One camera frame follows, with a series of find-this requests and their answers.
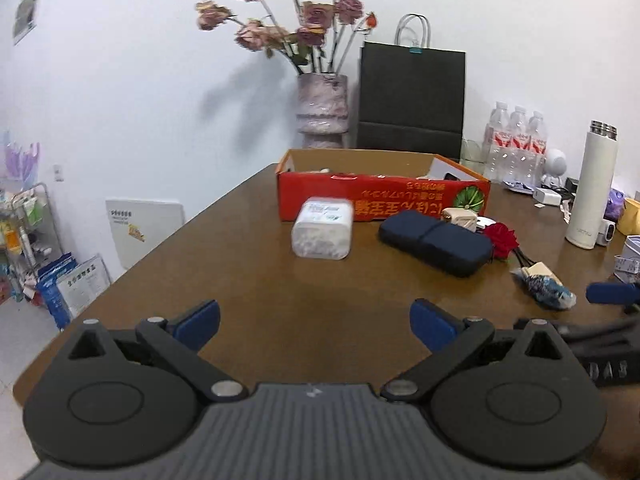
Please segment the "red cardboard box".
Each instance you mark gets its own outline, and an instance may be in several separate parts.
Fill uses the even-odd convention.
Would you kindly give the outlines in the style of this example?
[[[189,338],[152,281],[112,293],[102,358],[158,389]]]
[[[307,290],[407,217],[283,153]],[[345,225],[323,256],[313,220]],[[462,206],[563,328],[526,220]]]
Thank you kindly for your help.
[[[289,150],[276,169],[279,214],[297,218],[313,197],[348,200],[357,221],[384,220],[405,210],[439,218],[447,208],[484,214],[490,181],[440,155],[300,148]]]

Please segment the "black paper bag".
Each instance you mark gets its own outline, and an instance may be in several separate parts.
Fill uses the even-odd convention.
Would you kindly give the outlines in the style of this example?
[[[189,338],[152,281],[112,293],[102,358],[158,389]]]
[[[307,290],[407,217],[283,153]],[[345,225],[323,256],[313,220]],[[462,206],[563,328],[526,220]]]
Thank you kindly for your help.
[[[434,49],[431,38],[428,18],[408,13],[399,20],[392,44],[363,45],[357,148],[460,159],[465,53]],[[411,54],[411,47],[423,53]]]

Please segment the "navy blue pouch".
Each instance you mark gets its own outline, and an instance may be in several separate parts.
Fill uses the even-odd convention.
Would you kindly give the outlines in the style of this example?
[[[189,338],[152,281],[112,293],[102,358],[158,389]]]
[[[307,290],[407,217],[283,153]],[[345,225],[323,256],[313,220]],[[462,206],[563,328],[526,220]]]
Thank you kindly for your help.
[[[406,210],[378,228],[383,243],[406,252],[457,278],[468,278],[492,257],[494,246],[484,234]]]

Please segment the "beige charger block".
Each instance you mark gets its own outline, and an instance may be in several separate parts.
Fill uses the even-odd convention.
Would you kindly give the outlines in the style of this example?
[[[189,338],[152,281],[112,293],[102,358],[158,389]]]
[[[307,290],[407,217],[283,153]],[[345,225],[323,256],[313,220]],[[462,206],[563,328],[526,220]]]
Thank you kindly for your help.
[[[475,232],[477,229],[477,213],[468,208],[446,208],[442,211],[442,220]]]

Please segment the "clear glass cup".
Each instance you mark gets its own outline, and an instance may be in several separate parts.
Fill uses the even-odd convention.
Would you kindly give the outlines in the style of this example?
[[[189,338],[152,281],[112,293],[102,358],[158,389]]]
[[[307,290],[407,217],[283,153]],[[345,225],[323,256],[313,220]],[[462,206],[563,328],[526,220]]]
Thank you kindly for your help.
[[[460,164],[482,176],[485,171],[483,147],[474,140],[462,139]]]

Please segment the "white thermos bottle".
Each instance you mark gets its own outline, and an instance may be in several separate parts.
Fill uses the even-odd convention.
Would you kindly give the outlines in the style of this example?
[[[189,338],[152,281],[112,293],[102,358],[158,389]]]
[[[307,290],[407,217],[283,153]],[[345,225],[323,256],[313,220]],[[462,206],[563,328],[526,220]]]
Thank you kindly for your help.
[[[590,250],[597,244],[617,151],[617,129],[593,120],[586,136],[582,169],[565,234],[565,239],[576,247]]]

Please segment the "red fabric flower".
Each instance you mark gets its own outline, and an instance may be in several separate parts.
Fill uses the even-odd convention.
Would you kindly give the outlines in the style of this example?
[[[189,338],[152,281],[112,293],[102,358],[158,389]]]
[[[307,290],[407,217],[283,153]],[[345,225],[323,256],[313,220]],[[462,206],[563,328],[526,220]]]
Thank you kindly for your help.
[[[492,256],[495,259],[506,260],[511,252],[520,247],[515,232],[501,222],[486,226],[483,234],[491,241]]]

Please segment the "white power adapter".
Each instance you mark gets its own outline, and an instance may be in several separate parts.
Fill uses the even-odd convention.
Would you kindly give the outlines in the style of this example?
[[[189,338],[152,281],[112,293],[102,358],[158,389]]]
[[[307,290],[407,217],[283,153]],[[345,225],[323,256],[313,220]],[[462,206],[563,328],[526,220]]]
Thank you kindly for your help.
[[[544,206],[559,207],[562,203],[562,195],[551,188],[535,188],[533,199],[536,203]]]

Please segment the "small white timer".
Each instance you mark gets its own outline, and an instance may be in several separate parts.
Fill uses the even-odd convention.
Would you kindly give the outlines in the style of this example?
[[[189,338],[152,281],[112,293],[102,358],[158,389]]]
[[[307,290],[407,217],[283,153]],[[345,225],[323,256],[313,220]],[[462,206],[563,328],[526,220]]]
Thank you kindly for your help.
[[[614,221],[603,219],[597,237],[597,244],[602,247],[608,247],[615,235],[616,223]]]

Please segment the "white wet wipes pack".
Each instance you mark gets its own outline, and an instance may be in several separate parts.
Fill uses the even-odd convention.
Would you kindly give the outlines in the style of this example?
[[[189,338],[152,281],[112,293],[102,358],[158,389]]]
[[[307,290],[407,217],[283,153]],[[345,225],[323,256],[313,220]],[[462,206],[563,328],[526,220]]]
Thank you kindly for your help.
[[[291,244],[300,258],[343,260],[352,247],[354,206],[341,198],[311,197],[294,222]]]

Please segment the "blue white boxes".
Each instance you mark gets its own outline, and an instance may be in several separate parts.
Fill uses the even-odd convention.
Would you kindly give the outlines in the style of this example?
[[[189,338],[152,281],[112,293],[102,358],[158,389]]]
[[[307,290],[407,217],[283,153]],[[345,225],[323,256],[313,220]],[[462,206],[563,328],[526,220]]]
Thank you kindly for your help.
[[[100,255],[78,263],[68,252],[37,273],[37,292],[58,330],[65,330],[110,286],[111,279]]]

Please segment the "water bottle middle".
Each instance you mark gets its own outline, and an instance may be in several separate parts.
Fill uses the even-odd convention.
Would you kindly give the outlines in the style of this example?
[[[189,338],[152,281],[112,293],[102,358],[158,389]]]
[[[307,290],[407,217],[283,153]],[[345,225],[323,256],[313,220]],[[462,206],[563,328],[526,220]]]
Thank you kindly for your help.
[[[515,182],[520,180],[521,159],[529,144],[527,135],[526,109],[522,106],[514,108],[506,126],[509,137],[504,155],[502,180]]]

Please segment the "white wall panel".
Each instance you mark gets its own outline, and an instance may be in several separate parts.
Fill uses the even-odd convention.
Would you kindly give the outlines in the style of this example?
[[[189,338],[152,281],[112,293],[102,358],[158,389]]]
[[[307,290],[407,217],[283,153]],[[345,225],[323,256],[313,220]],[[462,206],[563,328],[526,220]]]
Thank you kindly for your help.
[[[119,262],[125,270],[184,225],[183,206],[178,202],[108,198],[105,207]]]

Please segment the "water bottle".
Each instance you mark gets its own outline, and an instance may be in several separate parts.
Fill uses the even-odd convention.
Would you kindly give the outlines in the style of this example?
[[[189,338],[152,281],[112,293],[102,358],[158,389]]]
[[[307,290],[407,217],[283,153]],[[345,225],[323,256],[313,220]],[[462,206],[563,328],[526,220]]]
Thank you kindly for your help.
[[[515,182],[520,180],[521,159],[529,144],[527,135],[526,109],[522,106],[514,108],[506,126],[509,137],[504,155],[502,180]]]
[[[510,142],[510,134],[506,131],[508,122],[508,106],[497,102],[489,116],[483,142],[484,177],[489,181],[500,179],[503,155]]]
[[[535,112],[529,119],[526,136],[528,144],[523,158],[523,182],[531,188],[536,188],[548,144],[547,125],[541,112]]]

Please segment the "water bottle right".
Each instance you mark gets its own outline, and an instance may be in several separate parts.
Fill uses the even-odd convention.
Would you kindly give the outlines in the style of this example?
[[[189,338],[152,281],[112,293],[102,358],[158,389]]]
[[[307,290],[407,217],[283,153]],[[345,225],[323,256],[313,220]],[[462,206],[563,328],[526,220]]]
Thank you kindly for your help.
[[[547,125],[541,112],[535,112],[529,119],[526,136],[528,144],[523,158],[523,182],[531,188],[536,188],[548,144]]]

